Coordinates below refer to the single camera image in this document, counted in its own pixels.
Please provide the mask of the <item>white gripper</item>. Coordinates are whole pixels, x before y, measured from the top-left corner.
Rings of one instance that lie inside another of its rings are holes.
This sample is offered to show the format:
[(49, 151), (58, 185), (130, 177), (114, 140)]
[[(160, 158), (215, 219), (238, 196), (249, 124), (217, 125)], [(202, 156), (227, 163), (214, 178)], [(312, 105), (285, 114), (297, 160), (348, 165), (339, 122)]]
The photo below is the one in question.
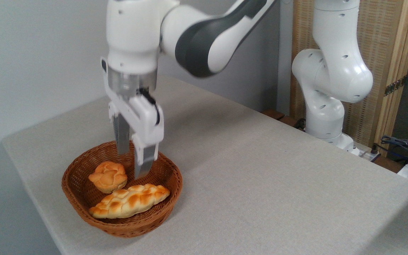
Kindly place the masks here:
[(129, 152), (130, 135), (135, 149), (135, 179), (149, 174), (164, 137), (163, 111), (149, 94), (157, 85), (157, 71), (128, 74), (114, 70), (101, 59), (118, 154)]

